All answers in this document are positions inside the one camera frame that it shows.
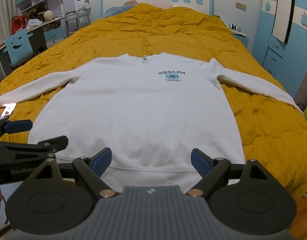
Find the wall switch plate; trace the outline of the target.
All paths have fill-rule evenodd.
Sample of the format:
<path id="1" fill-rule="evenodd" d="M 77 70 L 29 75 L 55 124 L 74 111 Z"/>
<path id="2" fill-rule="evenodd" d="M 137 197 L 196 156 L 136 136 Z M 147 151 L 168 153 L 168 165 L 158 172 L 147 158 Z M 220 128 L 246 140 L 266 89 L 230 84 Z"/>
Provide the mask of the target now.
<path id="1" fill-rule="evenodd" d="M 242 10 L 242 11 L 246 11 L 246 9 L 247 9 L 247 6 L 245 4 L 242 4 L 242 3 L 239 3 L 239 2 L 236 2 L 235 7 L 236 7 L 236 9 L 239 9 L 239 10 Z"/>

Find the blue nightstand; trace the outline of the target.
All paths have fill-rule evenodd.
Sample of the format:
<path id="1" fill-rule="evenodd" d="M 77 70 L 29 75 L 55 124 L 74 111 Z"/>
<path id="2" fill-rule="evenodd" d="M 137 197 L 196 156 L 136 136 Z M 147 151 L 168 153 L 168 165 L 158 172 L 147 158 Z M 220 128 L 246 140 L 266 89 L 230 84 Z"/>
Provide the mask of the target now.
<path id="1" fill-rule="evenodd" d="M 245 33 L 234 30 L 233 36 L 236 39 L 238 39 L 245 46 L 245 48 L 248 48 L 249 38 L 247 37 L 247 35 Z"/>

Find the round cream ball lamp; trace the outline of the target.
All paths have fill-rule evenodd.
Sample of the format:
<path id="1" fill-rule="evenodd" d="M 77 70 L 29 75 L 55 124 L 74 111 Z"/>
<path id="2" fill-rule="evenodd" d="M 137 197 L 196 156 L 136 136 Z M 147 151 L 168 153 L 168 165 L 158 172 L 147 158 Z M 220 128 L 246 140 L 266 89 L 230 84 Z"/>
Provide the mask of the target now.
<path id="1" fill-rule="evenodd" d="M 44 12 L 43 17 L 45 21 L 51 21 L 53 19 L 53 12 L 50 10 L 47 10 L 46 12 Z"/>

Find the red bag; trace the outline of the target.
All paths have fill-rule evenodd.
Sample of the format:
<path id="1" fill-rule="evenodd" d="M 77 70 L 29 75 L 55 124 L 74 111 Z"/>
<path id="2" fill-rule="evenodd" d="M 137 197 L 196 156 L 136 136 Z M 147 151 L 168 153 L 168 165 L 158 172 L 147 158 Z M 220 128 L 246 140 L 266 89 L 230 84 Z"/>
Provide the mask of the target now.
<path id="1" fill-rule="evenodd" d="M 21 29 L 26 29 L 29 18 L 27 15 L 14 16 L 11 19 L 12 34 L 17 33 Z"/>

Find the white blue desk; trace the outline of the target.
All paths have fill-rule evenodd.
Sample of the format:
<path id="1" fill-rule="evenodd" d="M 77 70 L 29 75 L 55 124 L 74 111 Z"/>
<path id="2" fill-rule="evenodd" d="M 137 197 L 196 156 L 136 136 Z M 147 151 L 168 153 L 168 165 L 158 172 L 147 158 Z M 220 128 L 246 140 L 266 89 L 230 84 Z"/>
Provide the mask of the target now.
<path id="1" fill-rule="evenodd" d="M 31 37 L 29 37 L 29 41 L 33 49 L 33 55 L 15 68 L 10 66 L 11 61 L 9 55 L 7 52 L 4 52 L 4 48 L 6 47 L 5 43 L 0 46 L 0 82 L 8 75 L 10 75 L 16 68 L 20 67 L 36 55 L 50 48 L 50 42 L 61 40 L 65 37 L 63 31 L 59 32 L 57 28 L 51 28 L 51 24 L 59 22 L 63 18 L 64 16 L 61 15 L 49 22 L 42 23 L 30 30 L 26 29 L 27 34 L 31 34 Z"/>

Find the white Nevada sweatshirt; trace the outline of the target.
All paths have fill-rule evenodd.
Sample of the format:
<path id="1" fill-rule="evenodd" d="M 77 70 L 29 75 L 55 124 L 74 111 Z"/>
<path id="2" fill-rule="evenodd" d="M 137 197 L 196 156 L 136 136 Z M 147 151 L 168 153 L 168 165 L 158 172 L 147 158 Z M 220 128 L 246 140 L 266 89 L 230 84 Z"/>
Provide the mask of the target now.
<path id="1" fill-rule="evenodd" d="M 179 185 L 199 180 L 194 148 L 212 158 L 243 164 L 239 129 L 221 83 L 294 106 L 276 85 L 209 62 L 162 53 L 147 59 L 122 55 L 98 58 L 77 69 L 54 72 L 0 96 L 0 106 L 59 91 L 35 119 L 28 142 L 64 135 L 61 163 L 103 148 L 112 151 L 103 181 L 125 186 Z"/>

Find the smartphone on bed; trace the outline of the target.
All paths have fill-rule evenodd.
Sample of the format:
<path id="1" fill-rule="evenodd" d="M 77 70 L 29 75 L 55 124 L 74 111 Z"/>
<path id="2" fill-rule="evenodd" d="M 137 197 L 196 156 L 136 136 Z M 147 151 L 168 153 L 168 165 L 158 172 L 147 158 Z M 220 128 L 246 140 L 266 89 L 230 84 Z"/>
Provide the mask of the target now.
<path id="1" fill-rule="evenodd" d="M 9 119 L 12 115 L 14 109 L 16 107 L 16 103 L 6 103 L 3 105 L 3 111 L 0 115 L 0 120 Z"/>

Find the blue white wardrobe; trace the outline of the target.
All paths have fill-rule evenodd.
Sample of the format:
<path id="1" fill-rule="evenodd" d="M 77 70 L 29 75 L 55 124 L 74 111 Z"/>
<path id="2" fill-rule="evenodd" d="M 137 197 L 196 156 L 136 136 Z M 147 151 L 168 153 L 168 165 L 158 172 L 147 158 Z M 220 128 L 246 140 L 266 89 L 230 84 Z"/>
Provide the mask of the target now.
<path id="1" fill-rule="evenodd" d="M 262 0 L 252 55 L 300 102 L 307 94 L 307 0 Z"/>

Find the blue smiley face chair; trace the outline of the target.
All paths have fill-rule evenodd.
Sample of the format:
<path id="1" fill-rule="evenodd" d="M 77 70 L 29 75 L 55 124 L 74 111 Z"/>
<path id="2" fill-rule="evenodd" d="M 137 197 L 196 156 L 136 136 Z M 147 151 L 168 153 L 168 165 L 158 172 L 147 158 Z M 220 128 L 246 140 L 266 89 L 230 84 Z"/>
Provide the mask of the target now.
<path id="1" fill-rule="evenodd" d="M 5 40 L 4 52 L 7 52 L 10 58 L 10 66 L 15 68 L 33 55 L 33 49 L 29 41 L 26 29 L 22 29 L 11 35 Z"/>

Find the black white headphones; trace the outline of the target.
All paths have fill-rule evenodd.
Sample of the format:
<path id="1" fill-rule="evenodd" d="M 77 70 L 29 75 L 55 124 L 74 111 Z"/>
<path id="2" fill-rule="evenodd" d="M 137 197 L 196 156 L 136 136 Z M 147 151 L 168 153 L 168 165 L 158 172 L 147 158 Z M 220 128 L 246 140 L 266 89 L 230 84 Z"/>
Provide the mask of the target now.
<path id="1" fill-rule="evenodd" d="M 229 25 L 229 29 L 239 32 L 241 31 L 241 27 L 238 24 L 233 24 L 233 23 Z"/>

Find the blue pillow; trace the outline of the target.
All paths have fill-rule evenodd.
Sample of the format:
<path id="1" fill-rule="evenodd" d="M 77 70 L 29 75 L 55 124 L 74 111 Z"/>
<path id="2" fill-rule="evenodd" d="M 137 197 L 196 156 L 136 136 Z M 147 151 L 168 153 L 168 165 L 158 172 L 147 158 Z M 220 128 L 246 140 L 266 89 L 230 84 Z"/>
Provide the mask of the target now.
<path id="1" fill-rule="evenodd" d="M 124 5 L 119 6 L 119 7 L 110 7 L 105 13 L 103 14 L 102 18 L 108 18 L 115 16 L 117 14 L 121 14 L 123 12 L 126 12 L 133 7 L 138 5 L 138 2 L 136 0 L 130 0 L 124 3 Z"/>

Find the grey metal chair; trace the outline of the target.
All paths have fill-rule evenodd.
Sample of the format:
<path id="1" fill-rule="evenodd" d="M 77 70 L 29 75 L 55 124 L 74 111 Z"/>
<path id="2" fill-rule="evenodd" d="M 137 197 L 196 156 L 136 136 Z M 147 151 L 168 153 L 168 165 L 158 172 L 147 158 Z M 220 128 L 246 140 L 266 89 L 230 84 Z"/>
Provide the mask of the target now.
<path id="1" fill-rule="evenodd" d="M 74 34 L 83 27 L 90 25 L 90 8 L 81 8 L 75 11 L 65 13 L 66 35 L 67 37 Z"/>

